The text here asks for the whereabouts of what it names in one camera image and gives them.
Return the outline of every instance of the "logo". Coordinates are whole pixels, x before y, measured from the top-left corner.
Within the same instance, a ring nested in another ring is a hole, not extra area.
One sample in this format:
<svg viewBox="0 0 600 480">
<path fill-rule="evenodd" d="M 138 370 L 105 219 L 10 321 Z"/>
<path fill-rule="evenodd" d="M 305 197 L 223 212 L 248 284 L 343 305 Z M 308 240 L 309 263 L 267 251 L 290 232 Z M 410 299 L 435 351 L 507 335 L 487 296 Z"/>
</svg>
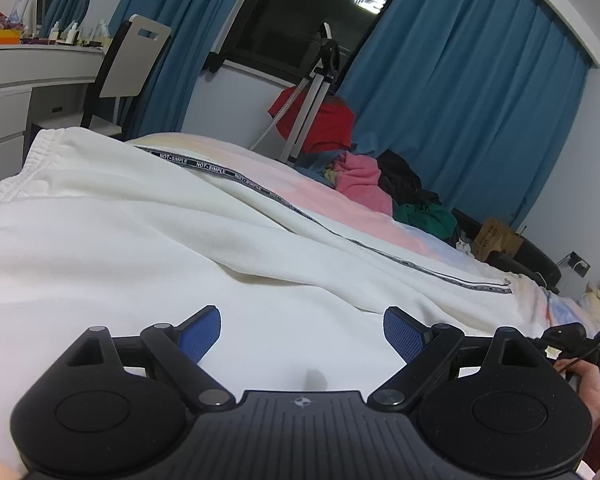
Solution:
<svg viewBox="0 0 600 480">
<path fill-rule="evenodd" d="M 298 397 L 293 401 L 298 408 L 302 408 L 303 410 L 312 402 L 313 401 L 311 399 L 307 399 L 306 397 Z"/>
</svg>

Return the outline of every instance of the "hand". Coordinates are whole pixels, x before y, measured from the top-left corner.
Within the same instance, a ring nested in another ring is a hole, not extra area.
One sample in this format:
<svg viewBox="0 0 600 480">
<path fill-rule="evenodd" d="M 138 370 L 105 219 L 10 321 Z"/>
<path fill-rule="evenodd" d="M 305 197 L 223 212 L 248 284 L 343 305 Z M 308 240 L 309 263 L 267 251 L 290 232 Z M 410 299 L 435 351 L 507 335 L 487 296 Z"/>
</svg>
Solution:
<svg viewBox="0 0 600 480">
<path fill-rule="evenodd" d="M 555 362 L 554 368 L 561 370 L 576 359 L 561 359 Z M 591 413 L 593 421 L 593 430 L 600 425 L 600 370 L 598 367 L 587 361 L 578 361 L 568 368 L 568 372 L 573 372 L 580 376 L 580 387 L 578 396 L 584 402 Z"/>
</svg>

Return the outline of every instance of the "pastel bedsheet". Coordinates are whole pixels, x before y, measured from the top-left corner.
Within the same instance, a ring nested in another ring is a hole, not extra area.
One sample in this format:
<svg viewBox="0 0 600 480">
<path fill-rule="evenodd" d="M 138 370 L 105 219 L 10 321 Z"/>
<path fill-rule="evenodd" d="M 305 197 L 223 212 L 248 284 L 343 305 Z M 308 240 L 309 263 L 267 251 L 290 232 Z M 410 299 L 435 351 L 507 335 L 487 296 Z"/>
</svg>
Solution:
<svg viewBox="0 0 600 480">
<path fill-rule="evenodd" d="M 336 190 L 307 178 L 276 160 L 262 157 L 240 146 L 188 134 L 153 134 L 131 142 L 138 145 L 161 146 L 165 150 L 174 148 L 201 153 L 218 164 L 242 173 L 309 214 L 314 216 L 317 214 L 339 222 L 475 276 L 511 280 L 520 309 L 524 310 L 525 319 L 533 319 L 539 326 L 549 326 L 552 320 L 552 305 L 557 310 L 558 318 L 564 311 L 572 312 L 577 308 L 571 300 L 568 300 L 568 307 L 562 308 L 559 298 L 555 299 L 557 296 L 554 296 L 550 302 L 553 295 L 538 287 L 527 277 L 501 272 L 479 262 L 420 229 L 396 222 L 382 213 L 371 211 L 363 205 L 352 202 Z"/>
</svg>

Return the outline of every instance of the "ceiling light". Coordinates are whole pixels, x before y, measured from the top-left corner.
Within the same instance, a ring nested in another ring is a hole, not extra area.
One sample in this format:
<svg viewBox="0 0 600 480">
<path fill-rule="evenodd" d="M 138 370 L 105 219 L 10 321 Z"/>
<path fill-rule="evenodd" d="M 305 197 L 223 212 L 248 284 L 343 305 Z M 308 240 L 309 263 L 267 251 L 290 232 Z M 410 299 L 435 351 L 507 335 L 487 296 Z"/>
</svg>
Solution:
<svg viewBox="0 0 600 480">
<path fill-rule="evenodd" d="M 382 6 L 386 3 L 386 0 L 353 0 L 354 3 L 362 7 L 369 12 L 378 14 L 382 10 Z"/>
</svg>

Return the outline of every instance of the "cable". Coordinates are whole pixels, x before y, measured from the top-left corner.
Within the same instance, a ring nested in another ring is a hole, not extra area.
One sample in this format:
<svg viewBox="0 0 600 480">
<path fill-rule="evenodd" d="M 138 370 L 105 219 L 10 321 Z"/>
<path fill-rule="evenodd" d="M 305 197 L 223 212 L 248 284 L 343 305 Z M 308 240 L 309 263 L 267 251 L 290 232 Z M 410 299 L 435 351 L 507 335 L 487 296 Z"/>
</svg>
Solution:
<svg viewBox="0 0 600 480">
<path fill-rule="evenodd" d="M 586 262 L 584 260 L 580 260 L 577 264 L 575 264 L 572 269 L 576 270 L 576 267 L 579 266 L 580 264 L 586 264 Z"/>
<path fill-rule="evenodd" d="M 578 357 L 575 361 L 571 361 L 568 365 L 560 368 L 560 370 L 558 371 L 559 374 L 567 371 L 570 367 L 572 367 L 574 364 L 576 364 L 579 361 L 582 361 L 585 357 L 593 354 L 593 352 L 595 352 L 596 350 L 600 349 L 600 342 L 595 345 L 591 350 L 589 350 L 586 354 L 584 354 L 583 356 Z"/>
<path fill-rule="evenodd" d="M 542 274 L 540 274 L 539 272 L 536 272 L 536 274 L 542 278 L 542 281 L 544 282 L 544 288 L 549 288 L 549 286 L 547 285 L 547 282 L 546 282 L 546 279 L 544 278 L 544 276 Z"/>
<path fill-rule="evenodd" d="M 571 253 L 567 254 L 563 259 L 561 259 L 558 263 L 555 264 L 556 267 L 560 267 L 564 262 L 566 262 L 571 257 Z"/>
<path fill-rule="evenodd" d="M 307 86 L 308 83 L 309 83 L 309 78 L 305 77 L 304 79 L 302 79 L 302 81 L 298 84 L 298 86 L 296 87 L 294 92 L 289 96 L 289 99 L 286 100 L 286 103 L 282 106 L 282 108 L 280 108 L 280 111 L 273 118 L 273 121 L 271 121 L 271 124 L 269 125 L 269 127 L 264 131 L 264 133 L 260 137 L 258 137 L 258 140 L 256 140 L 249 147 L 249 150 L 251 152 L 253 150 L 255 150 L 260 145 L 260 143 L 265 139 L 265 137 L 267 137 L 269 135 L 270 131 L 276 127 L 276 124 L 278 124 L 280 122 L 280 119 L 282 119 L 282 117 L 289 111 L 289 108 L 291 108 L 291 105 L 296 101 L 296 99 L 302 93 L 302 90 L 304 90 L 304 87 Z"/>
</svg>

